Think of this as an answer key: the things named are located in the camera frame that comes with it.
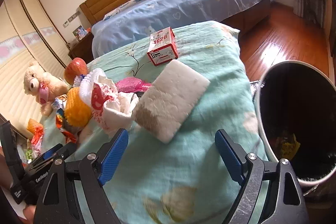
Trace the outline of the person's left hand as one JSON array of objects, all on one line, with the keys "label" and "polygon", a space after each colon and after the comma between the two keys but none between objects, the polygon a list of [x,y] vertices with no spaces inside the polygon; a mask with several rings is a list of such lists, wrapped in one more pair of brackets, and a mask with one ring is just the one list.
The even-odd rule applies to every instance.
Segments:
[{"label": "person's left hand", "polygon": [[27,223],[27,219],[23,214],[23,210],[26,207],[25,203],[21,203],[20,205],[18,205],[14,199],[12,198],[9,188],[10,185],[12,183],[12,177],[11,177],[11,173],[9,171],[9,168],[6,164],[5,161],[5,156],[3,153],[3,150],[1,148],[1,155],[0,155],[0,180],[1,180],[1,189],[4,192],[5,197],[7,198],[9,204],[11,205],[11,207],[13,208],[13,210],[17,213],[18,217],[24,222]]}]

